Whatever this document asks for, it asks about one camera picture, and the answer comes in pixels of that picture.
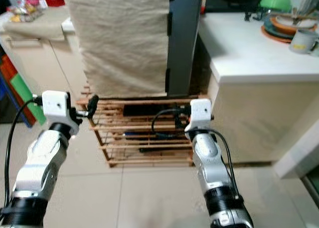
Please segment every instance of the black cable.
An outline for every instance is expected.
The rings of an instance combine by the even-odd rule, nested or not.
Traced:
[[[231,175],[231,182],[232,182],[233,188],[235,189],[236,195],[239,196],[239,191],[238,191],[238,187],[237,187],[236,180],[235,180],[233,164],[231,162],[231,157],[230,157],[230,150],[229,150],[229,146],[228,146],[228,143],[227,143],[225,137],[219,131],[217,131],[213,128],[194,128],[194,129],[191,129],[187,132],[202,131],[202,130],[207,130],[211,133],[217,134],[220,137],[220,139],[222,140],[222,142],[224,143],[224,146],[226,148],[227,158],[228,158],[229,170],[230,170],[230,175]]]
[[[8,141],[6,144],[6,155],[5,155],[5,164],[4,164],[4,206],[3,207],[6,207],[10,201],[9,163],[10,163],[11,143],[12,143],[12,136],[13,136],[14,128],[15,128],[16,122],[19,119],[19,116],[22,113],[23,109],[31,102],[33,102],[33,99],[25,102],[24,105],[22,105],[22,107],[16,113],[14,120],[12,122],[11,128],[10,128]]]
[[[155,129],[154,129],[154,125],[155,125],[155,121],[157,120],[157,118],[159,116],[161,116],[162,114],[168,114],[168,113],[181,113],[182,109],[167,109],[167,110],[162,110],[160,112],[158,112],[155,117],[153,118],[152,120],[152,133],[155,134],[156,136],[159,136],[159,137],[166,137],[166,138],[173,138],[173,137],[176,137],[176,134],[166,134],[166,133],[160,133],[160,132],[155,132]]]

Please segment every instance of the tiled floor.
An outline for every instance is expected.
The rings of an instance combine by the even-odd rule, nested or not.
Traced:
[[[0,165],[9,126],[0,126]],[[10,177],[26,158],[41,128],[19,124],[14,134]],[[195,168],[110,169],[84,122],[45,217],[46,228],[208,228],[208,213]],[[239,190],[256,228],[319,228],[319,212],[299,180],[281,181],[271,167],[235,169]],[[0,172],[0,203],[3,172]]]

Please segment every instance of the mug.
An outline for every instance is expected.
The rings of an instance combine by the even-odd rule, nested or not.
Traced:
[[[318,41],[318,37],[319,35],[314,31],[298,29],[289,49],[299,54],[308,54]]]

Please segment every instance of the plate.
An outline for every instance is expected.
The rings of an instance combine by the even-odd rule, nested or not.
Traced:
[[[284,16],[276,16],[276,21],[280,23],[281,25],[286,25],[290,27],[296,27],[296,28],[312,28],[317,23],[316,20],[311,19],[303,19],[299,21],[296,25],[294,25],[294,20],[292,18],[284,17]]]
[[[265,30],[265,26],[262,25],[261,27],[261,32],[268,38],[276,40],[276,41],[280,41],[280,42],[284,42],[284,43],[291,43],[292,40],[290,39],[283,39],[283,38],[279,38],[279,37],[275,37],[271,34],[269,34],[266,30]]]
[[[280,24],[279,22],[277,22],[275,17],[271,17],[270,21],[274,25],[274,27],[276,28],[276,31],[279,31],[279,32],[284,33],[284,34],[295,35],[295,33],[298,29],[297,27],[292,27],[292,26]],[[312,28],[308,28],[308,29],[314,31],[316,28],[317,28],[317,25],[314,25]]]
[[[290,35],[290,34],[285,34],[285,33],[282,33],[280,31],[277,31],[276,28],[274,27],[274,25],[270,22],[270,20],[266,20],[265,23],[264,23],[264,26],[265,26],[265,30],[268,32],[268,34],[270,35],[273,35],[273,36],[276,36],[276,37],[279,37],[279,38],[282,38],[282,39],[290,39],[292,40],[293,39],[293,35]]]

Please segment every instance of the green board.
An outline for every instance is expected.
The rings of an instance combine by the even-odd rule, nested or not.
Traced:
[[[12,86],[16,90],[16,92],[20,95],[20,97],[23,99],[23,101],[28,101],[32,99],[32,93],[21,78],[19,74],[16,74],[11,80],[10,80]],[[40,106],[34,105],[34,104],[28,104],[27,105],[33,116],[36,118],[36,120],[39,121],[41,125],[44,124],[46,121],[46,117],[43,114],[43,110]]]

